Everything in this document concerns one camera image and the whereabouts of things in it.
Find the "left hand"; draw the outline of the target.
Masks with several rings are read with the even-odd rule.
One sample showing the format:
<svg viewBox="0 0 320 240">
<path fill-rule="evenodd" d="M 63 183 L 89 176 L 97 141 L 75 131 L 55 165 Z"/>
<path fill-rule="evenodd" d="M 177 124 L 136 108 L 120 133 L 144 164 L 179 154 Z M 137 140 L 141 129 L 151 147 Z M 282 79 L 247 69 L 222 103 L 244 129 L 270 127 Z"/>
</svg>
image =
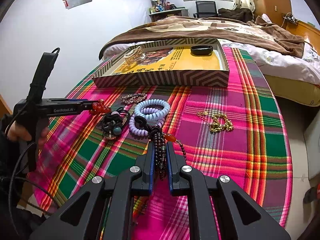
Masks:
<svg viewBox="0 0 320 240">
<path fill-rule="evenodd" d="M 14 122 L 10 127 L 7 127 L 5 132 L 7 132 L 7 138 L 10 141 L 31 141 L 31 135 L 29 134 L 27 129 L 22 125 L 19 125 L 17 122 Z M 40 150 L 44 147 L 45 143 L 47 142 L 49 132 L 49 127 L 45 127 L 42 130 L 39 140 L 37 142 L 37 146 Z"/>
</svg>

